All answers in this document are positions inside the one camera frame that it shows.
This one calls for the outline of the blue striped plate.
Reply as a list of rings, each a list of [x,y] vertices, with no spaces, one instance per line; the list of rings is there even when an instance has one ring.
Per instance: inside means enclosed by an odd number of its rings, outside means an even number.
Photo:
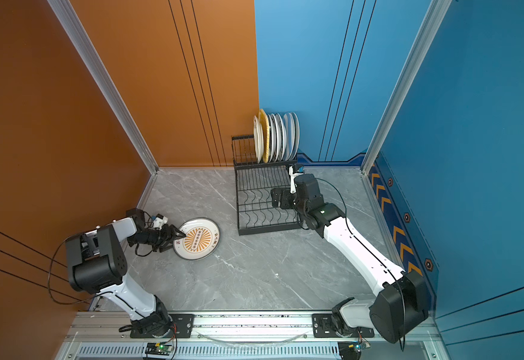
[[[286,132],[287,132],[287,148],[286,148],[285,154],[286,154],[286,160],[288,161],[291,158],[291,154],[293,151],[293,142],[295,139],[294,122],[293,122],[293,117],[291,113],[286,112],[286,114],[284,114],[284,121],[286,124]]]
[[[296,160],[297,153],[299,150],[299,138],[300,138],[300,127],[299,127],[299,119],[296,115],[296,113],[291,112],[291,115],[293,117],[294,122],[294,141],[293,141],[293,152],[292,152],[292,160]]]

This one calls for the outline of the orange sunburst plate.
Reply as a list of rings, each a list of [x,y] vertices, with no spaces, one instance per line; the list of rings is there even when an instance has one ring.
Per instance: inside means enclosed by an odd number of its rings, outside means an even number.
[[[205,217],[187,221],[180,230],[186,235],[174,241],[174,252],[185,260],[201,260],[218,247],[220,230],[218,225]]]

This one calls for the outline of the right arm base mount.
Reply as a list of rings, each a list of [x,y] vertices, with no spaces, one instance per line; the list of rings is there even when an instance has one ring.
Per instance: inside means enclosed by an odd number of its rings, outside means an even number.
[[[338,314],[314,313],[312,316],[316,338],[373,338],[374,330],[368,327],[350,327]]]

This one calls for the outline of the cream floral plate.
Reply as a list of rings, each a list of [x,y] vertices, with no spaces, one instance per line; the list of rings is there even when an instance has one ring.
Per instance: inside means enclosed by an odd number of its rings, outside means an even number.
[[[255,156],[259,164],[263,157],[263,132],[260,120],[257,116],[254,117],[254,141],[255,141]]]

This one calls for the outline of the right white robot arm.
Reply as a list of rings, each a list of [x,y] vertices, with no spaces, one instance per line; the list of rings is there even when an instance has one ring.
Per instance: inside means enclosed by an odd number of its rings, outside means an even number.
[[[417,271],[404,271],[379,252],[347,217],[347,206],[326,202],[322,179],[289,169],[290,184],[272,189],[272,206],[294,210],[310,230],[333,245],[365,279],[374,295],[370,304],[348,298],[331,310],[337,335],[350,337],[372,328],[387,342],[405,345],[406,335],[428,319],[428,288]]]

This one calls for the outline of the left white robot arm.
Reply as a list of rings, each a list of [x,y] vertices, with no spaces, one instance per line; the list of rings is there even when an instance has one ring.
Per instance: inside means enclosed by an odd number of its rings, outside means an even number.
[[[78,292],[104,297],[127,312],[130,324],[120,327],[120,333],[128,332],[132,338],[173,336],[177,326],[166,306],[128,273],[123,243],[149,245],[151,253],[162,253],[185,237],[166,217],[148,217],[145,211],[132,208],[120,220],[65,241],[70,285]]]

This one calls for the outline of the green cloud pattern plate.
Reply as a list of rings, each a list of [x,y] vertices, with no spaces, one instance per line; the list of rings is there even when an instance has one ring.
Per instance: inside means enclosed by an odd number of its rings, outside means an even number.
[[[287,137],[286,137],[286,128],[284,126],[284,120],[281,117],[280,114],[276,115],[279,130],[280,130],[280,156],[279,160],[284,161],[285,159],[285,153],[286,153],[286,146],[287,146]]]

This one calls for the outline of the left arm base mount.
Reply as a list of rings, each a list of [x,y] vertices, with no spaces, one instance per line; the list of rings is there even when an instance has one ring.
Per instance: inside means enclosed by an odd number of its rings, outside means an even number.
[[[131,324],[119,329],[130,333],[131,338],[172,338],[190,339],[194,327],[195,315],[191,313],[170,314],[166,318],[152,315],[141,320],[132,320]]]

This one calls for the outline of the white plate red characters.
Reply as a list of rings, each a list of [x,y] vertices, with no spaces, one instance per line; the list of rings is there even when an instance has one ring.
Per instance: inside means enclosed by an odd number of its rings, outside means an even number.
[[[275,117],[273,114],[269,114],[269,162],[270,163],[274,161],[275,141],[276,141]]]

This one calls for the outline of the yellow woven square plate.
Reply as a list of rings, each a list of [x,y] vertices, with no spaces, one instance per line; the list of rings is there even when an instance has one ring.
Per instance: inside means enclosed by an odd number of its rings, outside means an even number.
[[[264,163],[269,162],[269,119],[266,112],[263,109],[259,109],[258,119],[261,123],[261,130],[263,133],[263,155],[262,161]]]

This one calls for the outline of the red green rimmed plate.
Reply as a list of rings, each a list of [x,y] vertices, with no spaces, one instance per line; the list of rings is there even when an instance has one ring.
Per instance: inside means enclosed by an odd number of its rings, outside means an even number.
[[[274,161],[278,162],[281,159],[281,123],[278,119],[278,116],[276,114],[272,115],[273,121],[274,121]]]

